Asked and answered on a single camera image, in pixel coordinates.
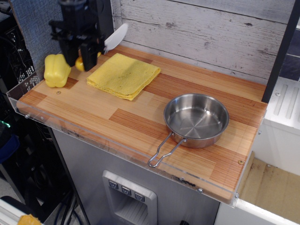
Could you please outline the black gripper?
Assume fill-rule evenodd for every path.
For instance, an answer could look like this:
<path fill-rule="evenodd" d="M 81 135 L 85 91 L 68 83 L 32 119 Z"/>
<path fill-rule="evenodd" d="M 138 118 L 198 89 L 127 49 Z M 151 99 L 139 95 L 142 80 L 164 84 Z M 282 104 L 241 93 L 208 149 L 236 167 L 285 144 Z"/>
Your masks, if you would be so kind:
<path fill-rule="evenodd" d="M 59 0 L 62 20 L 51 20 L 52 39 L 59 42 L 62 54 L 70 67 L 79 57 L 80 46 L 85 71 L 97 64 L 98 52 L 105 52 L 104 34 L 99 19 L 104 13 L 104 0 Z"/>

